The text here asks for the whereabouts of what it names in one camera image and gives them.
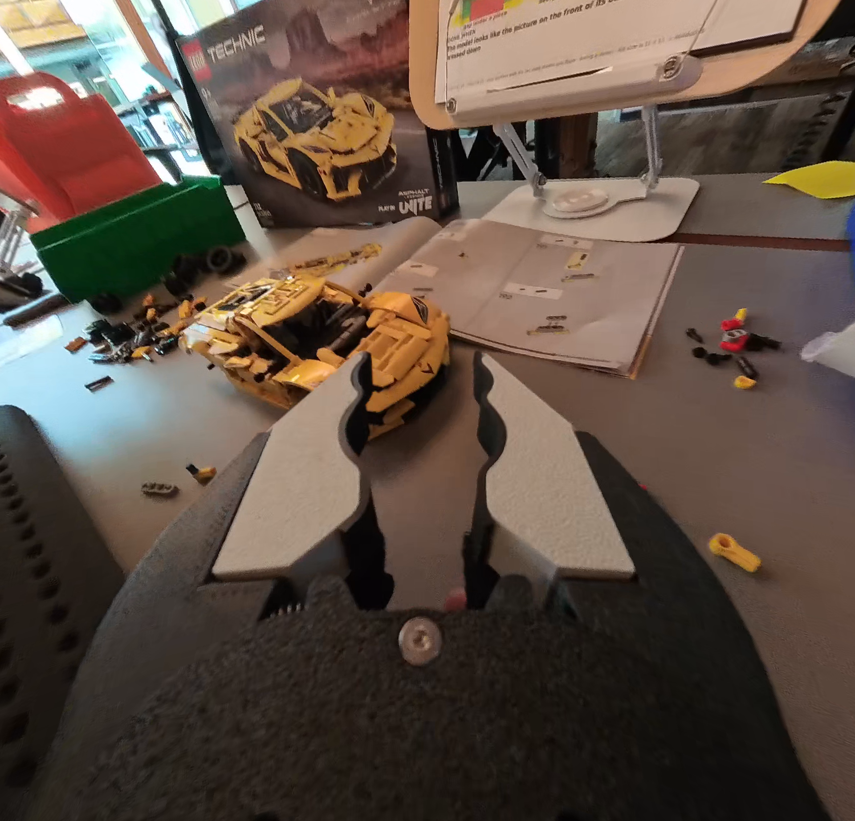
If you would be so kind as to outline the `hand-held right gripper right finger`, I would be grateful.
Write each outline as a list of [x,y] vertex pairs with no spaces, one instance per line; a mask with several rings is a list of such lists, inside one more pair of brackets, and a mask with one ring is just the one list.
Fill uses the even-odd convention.
[[473,359],[477,441],[486,460],[464,537],[467,606],[522,577],[535,607],[562,580],[629,582],[635,564],[572,423],[486,353]]

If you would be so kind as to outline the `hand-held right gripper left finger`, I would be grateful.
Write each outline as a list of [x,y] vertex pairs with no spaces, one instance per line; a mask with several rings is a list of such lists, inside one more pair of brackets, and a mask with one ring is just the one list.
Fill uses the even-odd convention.
[[388,606],[394,580],[360,461],[372,393],[371,358],[359,353],[272,427],[212,565],[215,580],[286,581],[303,600],[331,575],[359,608]]

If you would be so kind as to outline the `small brick pieces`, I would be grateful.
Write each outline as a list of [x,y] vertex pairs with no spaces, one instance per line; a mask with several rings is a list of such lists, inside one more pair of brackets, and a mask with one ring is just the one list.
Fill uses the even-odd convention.
[[[701,559],[699,544],[691,534],[681,527],[670,510],[646,484],[632,478],[638,499],[633,522],[637,525],[630,555],[639,560],[640,576],[647,580],[661,578],[671,584],[700,580],[711,575],[707,563]],[[749,574],[762,568],[762,561],[754,552],[745,548],[732,535],[713,533],[705,543],[712,557],[725,560]]]
[[696,328],[685,329],[685,336],[692,342],[691,356],[707,366],[729,366],[735,373],[732,386],[741,391],[754,390],[760,381],[759,370],[750,356],[763,352],[779,353],[783,349],[781,341],[748,329],[748,317],[747,309],[743,307],[723,319],[718,328],[716,348],[709,348]]

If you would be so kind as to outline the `yellow brick car model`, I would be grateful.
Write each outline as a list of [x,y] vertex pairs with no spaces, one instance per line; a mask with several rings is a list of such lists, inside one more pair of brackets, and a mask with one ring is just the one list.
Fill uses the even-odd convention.
[[200,311],[179,346],[233,387],[289,411],[353,355],[370,357],[369,439],[413,419],[451,361],[450,318],[403,292],[368,297],[325,277],[245,283]]

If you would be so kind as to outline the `instruction booklet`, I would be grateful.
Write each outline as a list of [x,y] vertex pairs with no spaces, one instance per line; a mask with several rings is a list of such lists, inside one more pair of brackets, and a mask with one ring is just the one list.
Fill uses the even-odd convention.
[[562,236],[485,218],[414,217],[316,228],[258,262],[261,276],[311,261],[353,291],[432,301],[452,336],[509,354],[636,378],[683,247]]

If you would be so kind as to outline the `grey desk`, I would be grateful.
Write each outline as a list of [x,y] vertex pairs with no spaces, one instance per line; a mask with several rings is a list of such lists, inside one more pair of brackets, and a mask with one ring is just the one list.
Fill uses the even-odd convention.
[[[765,175],[702,175],[682,225],[685,251],[634,380],[539,358],[496,359],[575,428],[595,435],[680,520],[738,606],[762,655],[807,773],[835,819],[853,819],[853,379],[800,359],[808,341],[853,321],[845,253],[849,199],[820,201]],[[729,366],[691,356],[687,327],[717,347],[740,308],[748,329],[783,344],[752,354],[754,390]],[[226,466],[280,413],[197,357],[115,369],[59,336],[2,366],[2,405],[29,414],[115,559],[132,570],[204,491],[184,468]],[[96,393],[84,385],[111,376]],[[174,484],[172,499],[142,495]],[[712,557],[732,535],[756,574]]]

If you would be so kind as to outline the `pile of yellow black pieces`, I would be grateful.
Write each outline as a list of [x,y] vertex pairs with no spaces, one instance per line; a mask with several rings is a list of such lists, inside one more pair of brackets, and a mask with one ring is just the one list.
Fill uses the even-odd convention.
[[99,317],[64,349],[70,354],[89,350],[89,359],[95,364],[151,363],[155,356],[167,356],[179,347],[179,337],[207,305],[204,295],[184,293],[164,301],[155,293],[146,293],[129,321],[110,322],[105,316]]

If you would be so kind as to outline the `dark perforated panel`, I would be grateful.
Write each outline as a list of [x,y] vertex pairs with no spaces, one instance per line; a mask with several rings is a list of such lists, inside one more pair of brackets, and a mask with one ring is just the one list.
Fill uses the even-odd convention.
[[1,408],[1,808],[24,814],[124,574],[31,417]]

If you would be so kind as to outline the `green plastic bin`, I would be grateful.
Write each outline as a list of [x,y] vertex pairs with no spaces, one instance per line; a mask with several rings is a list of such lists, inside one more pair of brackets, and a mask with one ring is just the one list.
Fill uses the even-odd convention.
[[73,217],[31,242],[59,294],[77,304],[101,294],[133,296],[160,281],[177,257],[245,238],[220,180],[197,176]]

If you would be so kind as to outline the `printed white paper bag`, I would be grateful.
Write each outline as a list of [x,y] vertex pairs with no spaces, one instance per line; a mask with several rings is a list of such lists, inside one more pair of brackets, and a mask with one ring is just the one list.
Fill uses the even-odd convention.
[[808,363],[819,363],[840,372],[853,375],[854,324],[839,332],[824,332],[807,342],[800,357]]

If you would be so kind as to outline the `brick set box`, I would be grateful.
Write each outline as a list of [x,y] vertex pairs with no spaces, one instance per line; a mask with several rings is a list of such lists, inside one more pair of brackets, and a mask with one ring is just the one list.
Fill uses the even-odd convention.
[[179,46],[262,228],[458,206],[451,135],[411,102],[409,0],[260,0]]

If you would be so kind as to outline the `red plastic carry case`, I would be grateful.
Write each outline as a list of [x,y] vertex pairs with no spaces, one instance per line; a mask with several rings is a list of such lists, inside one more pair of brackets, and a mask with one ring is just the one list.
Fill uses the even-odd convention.
[[101,95],[44,72],[1,81],[2,191],[27,204],[33,235],[161,185]]

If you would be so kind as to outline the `printed instruction sheet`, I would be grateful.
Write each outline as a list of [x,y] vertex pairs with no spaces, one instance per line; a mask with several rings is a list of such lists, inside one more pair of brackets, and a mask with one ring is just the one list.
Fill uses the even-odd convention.
[[435,101],[792,37],[806,0],[440,0]]

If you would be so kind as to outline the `beige rounded board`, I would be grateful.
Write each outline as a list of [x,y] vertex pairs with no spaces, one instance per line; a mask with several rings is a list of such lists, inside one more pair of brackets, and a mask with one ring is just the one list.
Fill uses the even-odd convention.
[[558,118],[601,110],[706,99],[765,78],[807,44],[842,0],[806,0],[790,39],[709,57],[670,58],[469,98],[461,110],[435,101],[440,0],[410,0],[410,89],[418,117],[436,130]]

